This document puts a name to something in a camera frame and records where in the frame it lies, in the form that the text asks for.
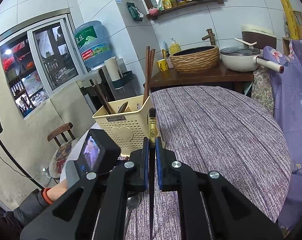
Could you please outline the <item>person left hand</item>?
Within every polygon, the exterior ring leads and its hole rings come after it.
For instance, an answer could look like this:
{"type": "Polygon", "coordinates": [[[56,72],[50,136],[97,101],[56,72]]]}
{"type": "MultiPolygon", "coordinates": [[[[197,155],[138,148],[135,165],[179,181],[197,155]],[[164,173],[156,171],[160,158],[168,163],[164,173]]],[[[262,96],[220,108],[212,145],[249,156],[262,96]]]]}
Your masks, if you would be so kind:
{"type": "Polygon", "coordinates": [[[52,202],[55,202],[67,191],[67,189],[67,180],[64,179],[59,184],[47,190],[46,195],[52,202]]]}

